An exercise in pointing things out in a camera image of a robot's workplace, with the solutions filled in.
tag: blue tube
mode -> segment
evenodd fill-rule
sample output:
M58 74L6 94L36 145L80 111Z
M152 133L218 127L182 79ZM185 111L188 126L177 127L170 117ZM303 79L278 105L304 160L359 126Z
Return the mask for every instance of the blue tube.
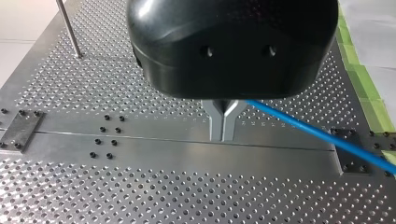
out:
M360 147L356 147L353 144L350 144L340 138L337 138L331 134L325 133L320 129L317 129L309 124L306 124L304 122L301 122L285 113L282 113L278 110L275 110L273 108L271 108L268 105L262 104L258 101L254 101L254 100L247 100L247 103L249 105L254 105L257 108L259 108L260 110L262 110L263 112L273 115L275 117L278 117L279 119L282 119L283 121L295 126L296 128L305 131L306 133L310 133L313 134L314 136L327 141L329 143L335 144L336 146L342 148L345 151L348 151L388 172L390 172L391 174L396 174L396 166L393 165L392 163L383 160L382 158L377 157L375 154L368 152L366 150L364 150L363 148Z

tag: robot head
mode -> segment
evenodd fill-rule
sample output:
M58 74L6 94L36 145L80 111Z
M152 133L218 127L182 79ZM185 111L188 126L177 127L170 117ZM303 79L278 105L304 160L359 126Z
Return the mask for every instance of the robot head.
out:
M137 62L151 85L194 99L273 99L317 77L336 0L130 0Z

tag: screw hole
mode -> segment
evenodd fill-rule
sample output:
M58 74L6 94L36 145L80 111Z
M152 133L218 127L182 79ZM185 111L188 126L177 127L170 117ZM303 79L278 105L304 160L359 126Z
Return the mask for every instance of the screw hole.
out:
M204 58L211 58L213 56L213 49L209 46L203 46L200 49L200 54Z
M276 55L276 47L272 45L267 45L262 49L262 56L264 57L274 57Z

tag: metal rod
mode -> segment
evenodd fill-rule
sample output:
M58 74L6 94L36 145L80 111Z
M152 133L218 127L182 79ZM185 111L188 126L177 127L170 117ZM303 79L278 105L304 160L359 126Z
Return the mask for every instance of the metal rod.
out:
M69 38L70 41L72 42L73 49L76 53L76 57L81 58L82 54L81 51L79 51L78 43L74 35L72 25L70 24L70 20L67 17L67 12L66 9L64 8L64 2L63 0L56 0L56 3L58 4L58 8L61 11L62 17L64 18L64 24L66 25L67 33L69 33Z

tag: black screw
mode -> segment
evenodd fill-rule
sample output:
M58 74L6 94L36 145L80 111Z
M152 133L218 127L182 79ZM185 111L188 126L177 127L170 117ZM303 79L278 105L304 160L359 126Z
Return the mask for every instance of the black screw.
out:
M15 147L15 148L21 148L21 144L15 143L15 144L14 144L14 147Z
M384 175L385 175L385 176L391 176L391 173L388 172L388 171L386 171L386 172L384 172Z
M367 172L367 167L365 165L359 167L359 170L361 170L361 172L366 173Z
M348 165L344 165L343 166L343 171L347 171L348 167L349 167Z

